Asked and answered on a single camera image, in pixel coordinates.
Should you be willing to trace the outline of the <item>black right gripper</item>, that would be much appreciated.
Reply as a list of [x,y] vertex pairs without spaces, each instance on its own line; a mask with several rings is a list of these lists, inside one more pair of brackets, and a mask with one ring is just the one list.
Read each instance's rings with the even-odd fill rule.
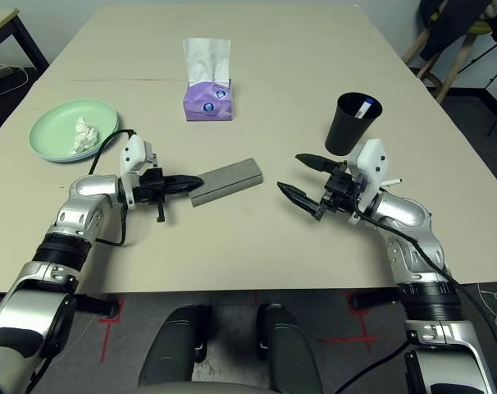
[[[331,212],[352,213],[354,208],[355,181],[347,172],[347,163],[335,162],[310,153],[299,153],[295,157],[306,166],[318,172],[330,173],[321,197],[321,206]],[[283,182],[276,183],[280,191],[296,206],[300,207],[317,221],[320,220],[320,204],[310,199],[305,192]]]

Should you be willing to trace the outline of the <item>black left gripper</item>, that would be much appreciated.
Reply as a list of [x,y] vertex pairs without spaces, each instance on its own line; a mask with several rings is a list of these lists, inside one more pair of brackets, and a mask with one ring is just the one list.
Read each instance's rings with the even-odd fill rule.
[[198,176],[172,175],[164,178],[160,167],[149,168],[139,177],[139,185],[135,187],[135,202],[156,204],[157,221],[165,222],[165,194],[189,193],[202,185],[203,179]]

